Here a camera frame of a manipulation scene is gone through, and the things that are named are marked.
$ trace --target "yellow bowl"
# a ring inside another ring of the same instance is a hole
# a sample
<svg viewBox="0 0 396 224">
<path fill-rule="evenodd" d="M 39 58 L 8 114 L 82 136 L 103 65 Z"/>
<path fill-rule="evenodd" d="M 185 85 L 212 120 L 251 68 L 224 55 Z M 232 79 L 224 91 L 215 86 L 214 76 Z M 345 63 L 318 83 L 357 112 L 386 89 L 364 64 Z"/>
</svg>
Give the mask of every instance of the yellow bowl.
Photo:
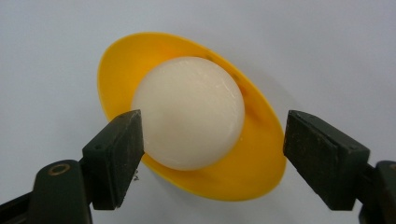
<svg viewBox="0 0 396 224">
<path fill-rule="evenodd" d="M 107 119 L 131 110 L 134 91 L 148 71 L 182 56 L 208 59 L 233 77 L 245 101 L 240 139 L 226 157 L 200 170 L 169 169 L 148 154 L 143 163 L 179 188 L 214 200 L 243 201 L 269 192 L 279 183 L 286 165 L 283 131 L 274 110 L 236 67 L 186 38 L 140 33 L 125 36 L 106 50 L 99 65 L 98 91 Z"/>
</svg>

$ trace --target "white sphere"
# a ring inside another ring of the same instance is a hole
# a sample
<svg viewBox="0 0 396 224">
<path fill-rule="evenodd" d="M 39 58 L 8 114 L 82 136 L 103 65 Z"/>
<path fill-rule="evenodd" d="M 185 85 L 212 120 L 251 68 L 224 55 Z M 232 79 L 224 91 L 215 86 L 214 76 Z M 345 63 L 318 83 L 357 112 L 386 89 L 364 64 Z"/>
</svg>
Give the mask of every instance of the white sphere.
<svg viewBox="0 0 396 224">
<path fill-rule="evenodd" d="M 152 69 L 136 89 L 132 109 L 142 113 L 145 152 L 176 170 L 200 169 L 223 158 L 245 118 L 244 100 L 231 76 L 197 57 Z"/>
</svg>

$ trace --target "white egg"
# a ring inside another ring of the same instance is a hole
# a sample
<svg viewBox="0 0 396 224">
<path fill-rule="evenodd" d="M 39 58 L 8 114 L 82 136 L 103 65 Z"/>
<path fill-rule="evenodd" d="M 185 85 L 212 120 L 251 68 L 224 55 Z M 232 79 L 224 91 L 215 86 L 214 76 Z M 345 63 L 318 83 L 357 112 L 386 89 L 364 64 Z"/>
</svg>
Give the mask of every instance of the white egg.
<svg viewBox="0 0 396 224">
<path fill-rule="evenodd" d="M 152 69 L 134 93 L 142 113 L 145 151 L 176 170 L 196 170 L 223 158 L 245 118 L 236 83 L 220 66 L 197 57 L 175 58 Z"/>
</svg>

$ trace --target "white ball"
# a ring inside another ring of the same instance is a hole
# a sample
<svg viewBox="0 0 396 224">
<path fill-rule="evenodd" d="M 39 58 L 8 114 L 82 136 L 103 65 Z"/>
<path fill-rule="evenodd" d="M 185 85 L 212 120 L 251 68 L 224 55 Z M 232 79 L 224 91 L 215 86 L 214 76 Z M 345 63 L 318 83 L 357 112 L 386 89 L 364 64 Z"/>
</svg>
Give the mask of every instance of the white ball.
<svg viewBox="0 0 396 224">
<path fill-rule="evenodd" d="M 141 81 L 132 109 L 142 113 L 145 152 L 176 170 L 196 170 L 223 158 L 245 118 L 236 83 L 220 66 L 197 57 L 161 63 Z"/>
</svg>

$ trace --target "yellow plastic container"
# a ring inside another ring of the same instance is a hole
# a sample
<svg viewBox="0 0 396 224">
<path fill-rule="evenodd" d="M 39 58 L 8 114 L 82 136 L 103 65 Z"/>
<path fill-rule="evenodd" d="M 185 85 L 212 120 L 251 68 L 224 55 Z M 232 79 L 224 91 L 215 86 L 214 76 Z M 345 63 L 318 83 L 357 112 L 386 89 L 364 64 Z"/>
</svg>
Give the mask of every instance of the yellow plastic container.
<svg viewBox="0 0 396 224">
<path fill-rule="evenodd" d="M 274 110 L 236 67 L 186 38 L 140 33 L 125 36 L 106 50 L 99 65 L 98 91 L 107 119 L 131 110 L 134 91 L 148 71 L 182 56 L 211 60 L 233 77 L 245 101 L 240 139 L 226 157 L 200 170 L 169 169 L 148 154 L 143 163 L 179 188 L 214 200 L 243 201 L 269 192 L 279 183 L 286 165 L 282 152 L 284 135 Z"/>
</svg>

